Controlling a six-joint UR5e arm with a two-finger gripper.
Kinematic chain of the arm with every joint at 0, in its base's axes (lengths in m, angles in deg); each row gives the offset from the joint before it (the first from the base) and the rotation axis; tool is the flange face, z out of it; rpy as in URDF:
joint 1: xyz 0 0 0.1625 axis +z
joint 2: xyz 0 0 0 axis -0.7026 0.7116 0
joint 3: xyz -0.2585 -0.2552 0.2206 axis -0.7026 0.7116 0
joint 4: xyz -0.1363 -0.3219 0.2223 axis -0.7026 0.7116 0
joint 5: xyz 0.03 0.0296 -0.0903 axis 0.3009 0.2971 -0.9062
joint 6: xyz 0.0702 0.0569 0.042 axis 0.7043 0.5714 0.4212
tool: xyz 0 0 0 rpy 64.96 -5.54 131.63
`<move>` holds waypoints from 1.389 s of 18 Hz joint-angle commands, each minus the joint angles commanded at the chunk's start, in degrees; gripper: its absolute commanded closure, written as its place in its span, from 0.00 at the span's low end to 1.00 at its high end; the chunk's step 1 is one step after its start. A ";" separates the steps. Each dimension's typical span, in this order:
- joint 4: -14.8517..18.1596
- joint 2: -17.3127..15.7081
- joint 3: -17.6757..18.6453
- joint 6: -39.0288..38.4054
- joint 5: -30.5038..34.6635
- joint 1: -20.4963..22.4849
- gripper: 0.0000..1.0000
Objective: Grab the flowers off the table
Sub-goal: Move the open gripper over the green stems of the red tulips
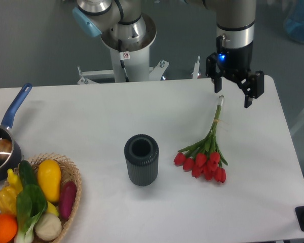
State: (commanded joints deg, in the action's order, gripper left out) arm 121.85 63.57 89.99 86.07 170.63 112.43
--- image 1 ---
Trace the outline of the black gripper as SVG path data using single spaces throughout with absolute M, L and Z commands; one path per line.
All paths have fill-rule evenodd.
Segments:
M 239 88 L 245 95 L 244 107 L 248 108 L 253 99 L 264 93 L 264 72 L 250 72 L 253 42 L 237 49 L 226 48 L 223 44 L 224 37 L 220 35 L 216 38 L 217 53 L 207 57 L 205 74 L 213 81 L 216 93 L 222 90 L 222 76 L 240 83 Z

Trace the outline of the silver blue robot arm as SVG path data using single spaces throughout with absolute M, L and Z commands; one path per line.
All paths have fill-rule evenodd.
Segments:
M 206 75 L 215 92 L 222 78 L 238 85 L 244 106 L 264 92 L 264 73 L 250 69 L 253 50 L 255 1 L 196 1 L 216 13 L 216 51 L 207 57 Z M 109 48 L 115 81 L 152 80 L 149 48 L 156 38 L 153 20 L 141 10 L 141 1 L 78 1 L 72 11 L 80 28 L 91 37 L 100 36 Z

